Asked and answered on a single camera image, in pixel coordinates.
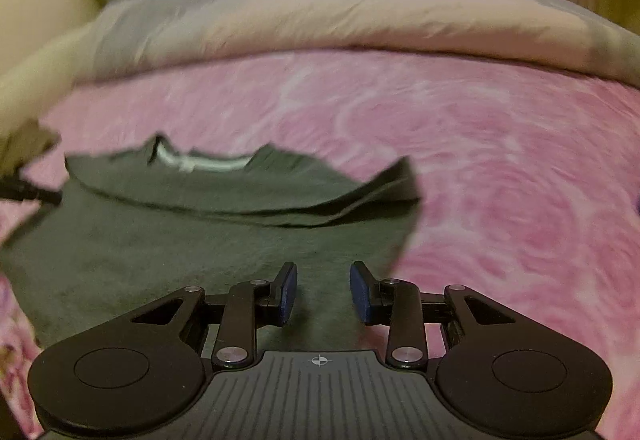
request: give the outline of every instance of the metal pivot screw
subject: metal pivot screw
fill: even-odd
[[[225,364],[236,364],[245,360],[249,354],[244,348],[239,346],[227,346],[218,350],[216,357]]]
[[[411,362],[418,362],[422,358],[422,352],[412,346],[402,346],[393,350],[391,356],[398,362],[410,364]]]

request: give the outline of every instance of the floral pattern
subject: floral pattern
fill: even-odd
[[[43,122],[62,144],[29,174],[48,185],[65,179],[64,151],[136,146],[156,131],[183,149],[229,154],[271,141],[358,179],[411,156],[422,214],[394,275],[427,292],[469,285],[586,344],[614,377],[599,432],[640,438],[636,89],[460,56],[298,51],[84,86]],[[2,236],[33,210],[0,204]],[[383,333],[370,330],[363,346]],[[1,387],[31,436],[25,375],[36,353],[2,279]]]

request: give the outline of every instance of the beige comforter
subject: beige comforter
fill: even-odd
[[[384,48],[516,59],[640,86],[640,36],[563,0],[199,0],[107,9],[84,40],[78,77],[309,48]],[[136,16],[139,23],[132,22]],[[132,34],[131,26],[144,33]]]

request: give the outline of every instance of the ribbed black surface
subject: ribbed black surface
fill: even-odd
[[[312,362],[320,360],[321,366]],[[438,401],[416,373],[374,352],[267,352],[257,366],[215,376],[173,423],[138,440],[490,440]],[[574,440],[593,440],[584,433]],[[59,440],[47,434],[42,440]]]

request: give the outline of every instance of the pink bedspread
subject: pink bedspread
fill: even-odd
[[[231,154],[272,141],[359,179],[410,155],[424,207],[394,275],[427,292],[469,285],[586,344],[614,377],[599,431],[640,438],[636,89],[455,56],[288,52],[79,88],[44,123],[62,146],[31,174],[53,185],[65,177],[63,151],[119,149],[156,131]],[[29,210],[4,204],[2,232]],[[2,326],[12,322],[5,314]],[[437,330],[428,333],[439,355]],[[34,354],[22,337],[5,380],[34,433],[15,382]]]

